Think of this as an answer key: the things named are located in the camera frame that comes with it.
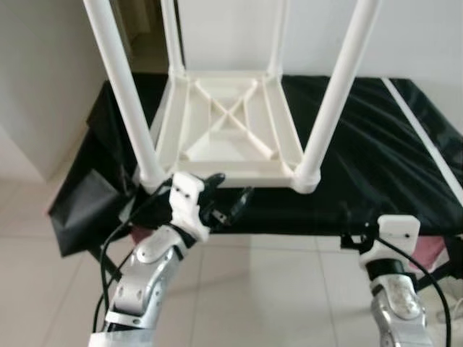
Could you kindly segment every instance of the white tile floor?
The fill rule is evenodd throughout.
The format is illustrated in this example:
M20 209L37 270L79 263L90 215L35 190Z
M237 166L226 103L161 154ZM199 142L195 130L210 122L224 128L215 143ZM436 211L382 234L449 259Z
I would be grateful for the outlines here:
M0 181L0 346L88 343L97 264L88 254L61 259L44 215L67 168L50 184ZM111 256L129 248L122 240ZM157 346L378 346L357 261L333 238L212 236L172 283ZM440 309L432 290L423 298L430 315ZM462 329L454 346L463 346ZM442 346L443 326L431 330Z

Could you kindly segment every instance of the white plastic stool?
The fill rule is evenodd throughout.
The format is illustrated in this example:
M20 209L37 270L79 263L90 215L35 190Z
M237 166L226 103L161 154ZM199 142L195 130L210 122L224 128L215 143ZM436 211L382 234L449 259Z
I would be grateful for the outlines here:
M198 176L223 172L225 187L315 190L381 0L357 1L304 152L280 83L289 0L272 2L276 4L274 20L266 31L271 49L264 59L268 65L252 71L185 69L174 1L161 0L170 89L156 151L109 0L84 2L140 167L140 182L148 192L175 171ZM221 15L232 17L228 12Z

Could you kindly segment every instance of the white strip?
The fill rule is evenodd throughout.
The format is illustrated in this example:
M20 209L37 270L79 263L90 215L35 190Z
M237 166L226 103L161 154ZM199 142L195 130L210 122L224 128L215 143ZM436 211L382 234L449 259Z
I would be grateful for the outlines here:
M421 126L420 122L418 121L417 117L413 114L410 107L407 105L403 97L400 95L399 91L394 87L392 82L389 78L383 78L384 85L388 88L389 92L394 97L397 105L399 105L400 109L407 117L408 121L412 125L413 129L416 131L418 137L421 139L422 143L428 150L429 154L436 162L439 171L441 172L442 176L446 180L447 184L449 185L452 192L455 194L456 199L459 201L460 205L463 207L463 188L460 186L460 183L456 180L456 177L449 165L447 165L446 161L442 158L441 153L435 147L431 139L429 138L426 131Z

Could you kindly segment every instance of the black tablecloth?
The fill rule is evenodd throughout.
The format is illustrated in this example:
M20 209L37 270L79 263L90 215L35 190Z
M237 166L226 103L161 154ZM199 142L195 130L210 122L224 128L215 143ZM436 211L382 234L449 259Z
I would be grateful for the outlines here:
M151 124L166 76L135 74L134 78ZM462 182L462 138L410 81L393 83ZM327 84L327 77L285 76L282 80L303 145ZM88 125L89 132L50 211L63 255L100 244L136 192L130 180L136 160L107 82ZM290 189L256 189L242 219L222 232L339 235L349 230L361 234L375 228L382 214L414 215L422 224L422 235L462 232L462 206L380 79L355 80L321 176L318 188L309 195ZM221 189L217 200L230 204L238 191Z

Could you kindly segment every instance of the black cloth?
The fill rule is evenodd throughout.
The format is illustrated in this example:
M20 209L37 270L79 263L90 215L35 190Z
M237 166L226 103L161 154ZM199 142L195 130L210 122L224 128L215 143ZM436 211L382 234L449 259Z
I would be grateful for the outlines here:
M166 75L135 74L134 79L147 122L151 124L166 84ZM425 128L431 139L443 151L444 158L450 160L452 171L461 180L462 149L457 144L462 143L462 138L415 85L408 80L394 80L394 83L400 87L399 92L407 102L418 104L408 95L419 95L417 107L433 111L432 115L427 111L426 116L418 119L428 120ZM327 84L327 77L284 76L282 79L303 146ZM92 192L83 192L82 188L75 193L79 182L92 170L119 192L121 201L126 202L135 194L128 177L133 174L136 161L109 83L103 86L88 124L88 137L97 142L95 146L106 151L111 160L110 163L94 163L97 159L93 158L93 145L88 144L88 138L84 141L51 209L56 234L61 234L59 240L69 233L69 218L62 215L60 206L65 202L67 215L71 215L70 210L80 208L79 204L73 204L74 200L77 201L75 195L80 199L82 194L86 199L92 197ZM80 168L82 162L86 163L85 170ZM462 232L462 206L380 79L355 80L323 162L321 176L318 188L308 195L283 188L256 189L242 219L221 232L339 235L349 230L352 234L362 234L373 230L378 217L386 213L414 215L422 224L422 235L450 236ZM230 205L238 193L239 189L220 189L216 201ZM117 208L111 206L96 209L91 215L87 211L85 230L74 232L78 237L68 240L67 247L60 244L61 253L67 255L101 243L101 239L114 228L115 210ZM153 221L147 220L146 223L152 225Z

